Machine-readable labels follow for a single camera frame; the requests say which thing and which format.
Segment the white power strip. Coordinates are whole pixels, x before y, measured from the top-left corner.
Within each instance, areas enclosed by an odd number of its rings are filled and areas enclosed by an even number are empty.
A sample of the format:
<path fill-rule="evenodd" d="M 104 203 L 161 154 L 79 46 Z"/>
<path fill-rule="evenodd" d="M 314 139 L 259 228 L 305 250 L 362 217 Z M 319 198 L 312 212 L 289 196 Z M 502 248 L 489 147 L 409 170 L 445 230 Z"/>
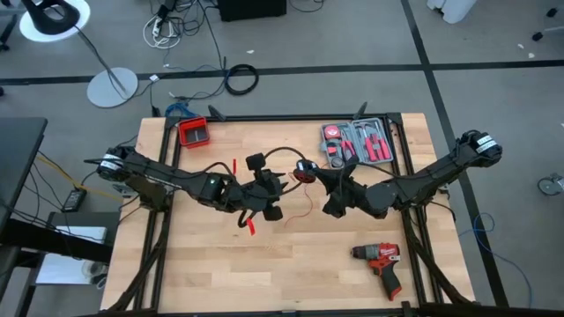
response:
<path fill-rule="evenodd" d="M 168 18 L 162 19 L 158 15 L 145 23 L 142 37 L 147 46 L 160 50 L 174 48 L 181 41 L 181 35 L 175 24 Z"/>

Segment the red cordless drill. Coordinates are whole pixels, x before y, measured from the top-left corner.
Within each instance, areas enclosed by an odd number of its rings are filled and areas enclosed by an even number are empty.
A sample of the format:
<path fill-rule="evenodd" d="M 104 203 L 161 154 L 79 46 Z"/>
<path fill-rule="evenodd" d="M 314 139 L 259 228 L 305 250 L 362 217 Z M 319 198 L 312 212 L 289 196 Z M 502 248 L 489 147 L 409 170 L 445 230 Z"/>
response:
<path fill-rule="evenodd" d="M 400 249 L 397 244 L 379 243 L 353 247 L 351 256 L 367 261 L 374 274 L 382 279 L 387 297 L 393 301 L 402 290 L 402 286 L 394 272 L 394 266 L 400 261 Z"/>

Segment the black side shelf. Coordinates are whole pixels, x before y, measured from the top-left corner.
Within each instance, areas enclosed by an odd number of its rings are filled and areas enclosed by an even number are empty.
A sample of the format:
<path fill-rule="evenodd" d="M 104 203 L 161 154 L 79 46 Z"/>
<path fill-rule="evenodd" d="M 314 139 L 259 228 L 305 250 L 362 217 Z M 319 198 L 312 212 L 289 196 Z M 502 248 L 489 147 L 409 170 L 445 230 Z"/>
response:
<path fill-rule="evenodd" d="M 39 285 L 91 284 L 88 264 L 110 263 L 119 215 L 111 213 L 52 213 L 45 225 L 8 219 L 0 232 L 0 300 L 15 268 L 30 270 L 17 317 L 26 317 Z M 102 226 L 108 229 L 103 244 L 58 232 L 56 227 Z"/>

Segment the red handled pliers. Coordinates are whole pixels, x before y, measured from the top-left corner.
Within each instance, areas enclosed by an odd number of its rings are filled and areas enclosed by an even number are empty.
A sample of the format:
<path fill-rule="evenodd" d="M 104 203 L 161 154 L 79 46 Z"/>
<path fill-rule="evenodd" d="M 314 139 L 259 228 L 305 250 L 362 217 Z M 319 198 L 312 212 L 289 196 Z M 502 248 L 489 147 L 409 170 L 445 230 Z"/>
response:
<path fill-rule="evenodd" d="M 356 155 L 352 141 L 343 139 L 340 145 L 344 162 L 348 162 L 353 156 Z"/>

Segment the floor lamp with round base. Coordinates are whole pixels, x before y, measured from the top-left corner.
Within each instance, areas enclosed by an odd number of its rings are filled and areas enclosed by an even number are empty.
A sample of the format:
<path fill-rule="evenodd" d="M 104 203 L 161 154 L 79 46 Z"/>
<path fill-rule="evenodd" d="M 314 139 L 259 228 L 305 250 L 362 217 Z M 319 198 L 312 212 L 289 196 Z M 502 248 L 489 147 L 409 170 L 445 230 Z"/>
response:
<path fill-rule="evenodd" d="M 30 41 L 54 43 L 77 35 L 93 53 L 103 71 L 88 83 L 86 97 L 96 107 L 118 107 L 132 99 L 138 88 L 137 74 L 123 67 L 110 67 L 84 28 L 91 17 L 86 0 L 21 0 L 26 12 L 19 31 Z"/>

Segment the black box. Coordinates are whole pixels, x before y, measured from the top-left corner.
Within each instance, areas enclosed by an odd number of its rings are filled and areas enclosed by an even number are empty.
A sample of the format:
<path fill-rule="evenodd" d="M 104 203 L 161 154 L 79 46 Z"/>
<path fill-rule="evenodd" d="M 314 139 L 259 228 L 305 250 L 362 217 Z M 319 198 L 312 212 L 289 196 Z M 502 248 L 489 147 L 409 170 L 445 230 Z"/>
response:
<path fill-rule="evenodd" d="M 217 0 L 224 22 L 286 15 L 286 0 Z"/>

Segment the black power adapter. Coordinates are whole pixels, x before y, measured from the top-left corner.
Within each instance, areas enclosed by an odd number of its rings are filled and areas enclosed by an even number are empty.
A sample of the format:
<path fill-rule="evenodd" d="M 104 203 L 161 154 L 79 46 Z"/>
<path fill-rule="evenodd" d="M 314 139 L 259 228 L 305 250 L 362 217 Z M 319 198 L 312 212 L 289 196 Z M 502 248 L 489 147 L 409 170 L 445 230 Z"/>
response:
<path fill-rule="evenodd" d="M 78 212 L 85 200 L 87 191 L 82 188 L 74 188 L 67 196 L 61 212 Z"/>

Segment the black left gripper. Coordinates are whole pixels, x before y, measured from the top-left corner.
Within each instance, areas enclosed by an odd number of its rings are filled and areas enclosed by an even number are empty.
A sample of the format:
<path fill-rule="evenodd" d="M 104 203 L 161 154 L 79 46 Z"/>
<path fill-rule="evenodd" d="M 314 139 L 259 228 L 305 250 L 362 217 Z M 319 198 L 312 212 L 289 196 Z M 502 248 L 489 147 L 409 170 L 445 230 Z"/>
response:
<path fill-rule="evenodd" d="M 246 157 L 246 163 L 255 179 L 241 186 L 243 197 L 248 203 L 243 206 L 239 221 L 246 221 L 248 217 L 253 218 L 258 212 L 263 213 L 266 221 L 281 220 L 282 210 L 274 203 L 284 194 L 287 184 L 280 178 L 285 174 L 265 169 L 266 158 L 263 153 Z"/>

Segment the white plastic object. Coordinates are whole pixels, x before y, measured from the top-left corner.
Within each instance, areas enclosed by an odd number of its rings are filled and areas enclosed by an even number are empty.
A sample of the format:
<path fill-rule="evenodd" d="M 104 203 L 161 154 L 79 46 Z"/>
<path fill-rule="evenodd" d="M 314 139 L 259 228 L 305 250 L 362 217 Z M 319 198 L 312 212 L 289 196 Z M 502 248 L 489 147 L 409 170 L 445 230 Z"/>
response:
<path fill-rule="evenodd" d="M 438 11 L 448 24 L 462 21 L 478 0 L 427 0 L 427 8 Z"/>

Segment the white paper sheet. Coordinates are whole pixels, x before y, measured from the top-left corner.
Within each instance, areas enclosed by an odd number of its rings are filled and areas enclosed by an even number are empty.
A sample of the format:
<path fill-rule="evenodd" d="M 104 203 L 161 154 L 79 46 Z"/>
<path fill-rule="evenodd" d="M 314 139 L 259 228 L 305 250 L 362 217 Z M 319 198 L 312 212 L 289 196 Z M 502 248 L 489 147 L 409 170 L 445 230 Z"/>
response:
<path fill-rule="evenodd" d="M 56 227 L 58 232 L 70 235 L 72 237 L 90 240 L 92 242 L 103 244 L 107 236 L 108 229 L 102 226 L 66 226 L 59 225 Z"/>

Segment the grey tool case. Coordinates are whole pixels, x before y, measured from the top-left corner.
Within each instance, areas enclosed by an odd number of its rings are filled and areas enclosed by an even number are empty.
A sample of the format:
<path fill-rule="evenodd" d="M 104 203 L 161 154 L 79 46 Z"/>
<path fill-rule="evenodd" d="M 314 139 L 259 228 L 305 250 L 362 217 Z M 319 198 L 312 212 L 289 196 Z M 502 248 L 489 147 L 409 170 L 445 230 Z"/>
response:
<path fill-rule="evenodd" d="M 340 138 L 329 139 L 326 140 L 324 137 L 323 129 L 325 126 L 328 125 L 336 125 L 340 129 Z M 332 123 L 332 124 L 324 124 L 321 127 L 321 134 L 322 134 L 322 144 L 320 145 L 321 150 L 325 152 L 326 158 L 329 163 L 329 167 L 333 169 L 340 169 L 335 168 L 331 165 L 331 160 L 335 157 L 339 157 L 343 159 L 342 150 L 341 150 L 341 141 L 343 139 L 350 140 L 353 142 L 354 149 L 356 151 L 356 155 L 361 163 L 366 163 L 371 166 L 389 163 L 394 160 L 394 156 L 391 151 L 390 141 L 385 134 L 384 125 L 382 119 L 379 118 L 369 118 L 369 119 L 359 119 L 356 121 L 351 122 L 340 122 L 340 123 Z M 380 149 L 380 145 L 378 142 L 378 135 L 381 135 L 385 138 L 387 145 L 389 146 L 390 150 L 390 159 L 384 159 L 382 156 L 382 151 Z M 368 156 L 367 147 L 365 145 L 365 137 L 369 136 L 374 144 L 374 148 L 379 156 L 378 161 L 371 161 Z"/>

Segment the red square plastic bin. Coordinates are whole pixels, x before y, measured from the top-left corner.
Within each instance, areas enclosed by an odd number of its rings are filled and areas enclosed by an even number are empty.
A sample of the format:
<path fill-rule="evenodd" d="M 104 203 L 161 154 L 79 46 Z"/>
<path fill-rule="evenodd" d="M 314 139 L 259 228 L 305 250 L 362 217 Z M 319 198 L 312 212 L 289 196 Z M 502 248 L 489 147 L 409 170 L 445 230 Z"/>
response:
<path fill-rule="evenodd" d="M 202 116 L 179 122 L 178 134 L 180 145 L 188 149 L 207 145 L 210 142 L 207 120 Z"/>

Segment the black desk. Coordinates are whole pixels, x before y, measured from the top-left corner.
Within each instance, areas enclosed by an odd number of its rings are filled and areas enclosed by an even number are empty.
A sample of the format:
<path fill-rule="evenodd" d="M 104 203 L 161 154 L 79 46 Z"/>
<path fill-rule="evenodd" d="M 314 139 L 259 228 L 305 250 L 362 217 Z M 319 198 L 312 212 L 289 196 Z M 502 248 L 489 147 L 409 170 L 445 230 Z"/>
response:
<path fill-rule="evenodd" d="M 0 118 L 0 232 L 19 198 L 47 124 L 42 117 Z"/>

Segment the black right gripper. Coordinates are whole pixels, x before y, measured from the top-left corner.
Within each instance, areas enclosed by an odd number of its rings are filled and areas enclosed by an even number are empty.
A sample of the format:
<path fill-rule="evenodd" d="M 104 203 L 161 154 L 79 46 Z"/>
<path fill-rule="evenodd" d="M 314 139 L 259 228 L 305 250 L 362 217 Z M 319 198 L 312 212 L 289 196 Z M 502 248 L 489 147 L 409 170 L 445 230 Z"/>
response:
<path fill-rule="evenodd" d="M 368 212 L 367 186 L 359 184 L 351 176 L 359 163 L 359 158 L 353 156 L 339 170 L 314 169 L 315 177 L 324 185 L 326 194 L 329 197 L 329 200 L 323 206 L 324 213 L 335 218 L 341 218 L 346 214 L 346 207 L 358 208 Z"/>

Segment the grey caster wheel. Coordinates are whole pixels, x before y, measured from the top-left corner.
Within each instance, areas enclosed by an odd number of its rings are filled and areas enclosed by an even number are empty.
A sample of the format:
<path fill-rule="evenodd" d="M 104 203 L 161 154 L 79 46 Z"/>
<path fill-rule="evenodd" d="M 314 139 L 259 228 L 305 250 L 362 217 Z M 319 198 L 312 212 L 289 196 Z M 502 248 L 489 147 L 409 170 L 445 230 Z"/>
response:
<path fill-rule="evenodd" d="M 564 176 L 552 173 L 538 181 L 538 189 L 544 194 L 555 196 L 564 193 Z"/>

